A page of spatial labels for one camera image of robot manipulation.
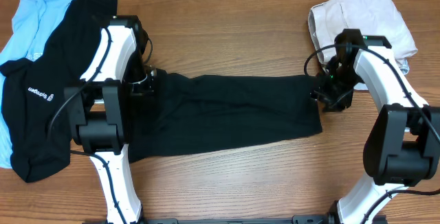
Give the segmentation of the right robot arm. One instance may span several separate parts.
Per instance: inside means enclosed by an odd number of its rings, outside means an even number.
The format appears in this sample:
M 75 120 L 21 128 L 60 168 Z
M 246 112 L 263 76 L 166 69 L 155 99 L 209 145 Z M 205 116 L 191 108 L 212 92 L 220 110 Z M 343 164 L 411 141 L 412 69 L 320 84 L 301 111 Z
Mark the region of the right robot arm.
M 398 194 L 438 195 L 414 190 L 433 178 L 439 164 L 439 108 L 430 106 L 398 68 L 384 36 L 345 29 L 330 46 L 335 56 L 317 74 L 311 97 L 325 112 L 351 106 L 354 87 L 366 85 L 379 115 L 363 150 L 364 174 L 325 215 L 295 216 L 294 223 L 386 223 L 381 209 Z

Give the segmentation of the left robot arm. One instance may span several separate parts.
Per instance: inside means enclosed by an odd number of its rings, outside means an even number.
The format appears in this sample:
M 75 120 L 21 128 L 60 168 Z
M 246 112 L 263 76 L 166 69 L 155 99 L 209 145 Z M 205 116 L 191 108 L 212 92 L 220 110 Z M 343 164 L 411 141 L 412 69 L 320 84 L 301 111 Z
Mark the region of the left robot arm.
M 64 90 L 66 111 L 81 155 L 90 158 L 107 205 L 105 223 L 144 223 L 129 165 L 134 100 L 154 94 L 156 68 L 142 55 L 152 42 L 137 16 L 103 21 L 102 39 L 80 83 Z

